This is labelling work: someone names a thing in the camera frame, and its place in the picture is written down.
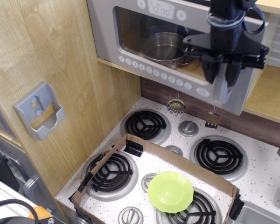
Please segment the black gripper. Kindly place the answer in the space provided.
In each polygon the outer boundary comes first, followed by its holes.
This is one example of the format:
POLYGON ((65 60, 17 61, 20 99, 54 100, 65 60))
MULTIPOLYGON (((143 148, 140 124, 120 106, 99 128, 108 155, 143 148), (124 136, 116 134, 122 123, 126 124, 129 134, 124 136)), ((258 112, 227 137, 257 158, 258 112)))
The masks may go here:
POLYGON ((227 87, 233 87, 240 74, 242 62, 245 67, 263 69, 269 48, 245 34, 242 25, 223 28, 212 25, 210 32, 187 36, 183 39, 186 56, 200 59, 205 79, 213 84, 219 65, 227 63, 227 87))

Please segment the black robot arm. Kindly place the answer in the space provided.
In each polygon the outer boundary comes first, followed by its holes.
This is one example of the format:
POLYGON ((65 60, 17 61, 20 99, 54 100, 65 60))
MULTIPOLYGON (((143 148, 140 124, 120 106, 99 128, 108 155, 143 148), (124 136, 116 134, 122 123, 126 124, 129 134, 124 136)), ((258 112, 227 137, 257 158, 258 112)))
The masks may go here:
POLYGON ((256 30, 247 28, 244 18, 253 10, 265 21, 264 13, 254 0, 212 0, 207 13, 210 32, 187 36, 185 55, 202 62, 204 76, 213 83, 220 63, 226 63, 225 80, 233 87, 242 69, 246 67, 263 69, 269 48, 249 38, 260 33, 265 24, 256 30))

